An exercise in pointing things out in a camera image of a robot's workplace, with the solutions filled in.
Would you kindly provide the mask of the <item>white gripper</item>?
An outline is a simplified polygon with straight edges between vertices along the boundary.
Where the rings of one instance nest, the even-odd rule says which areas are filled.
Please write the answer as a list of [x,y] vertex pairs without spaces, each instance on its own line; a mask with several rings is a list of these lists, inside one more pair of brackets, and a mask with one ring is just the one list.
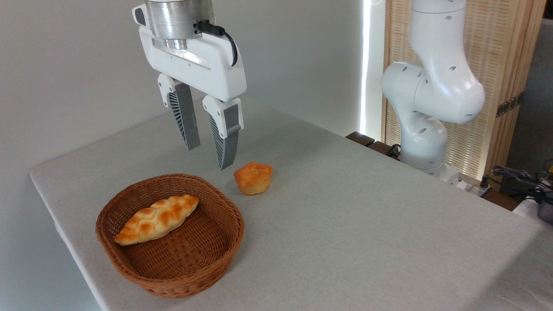
[[204,34],[187,40],[185,50],[176,50],[144,26],[139,32],[148,62],[161,73],[158,85],[164,106],[171,109],[187,149],[201,145],[191,86],[207,94],[202,105],[210,115],[219,168],[232,165],[239,130],[244,128],[242,102],[237,98],[247,90],[241,54],[233,66],[233,49],[226,38]]

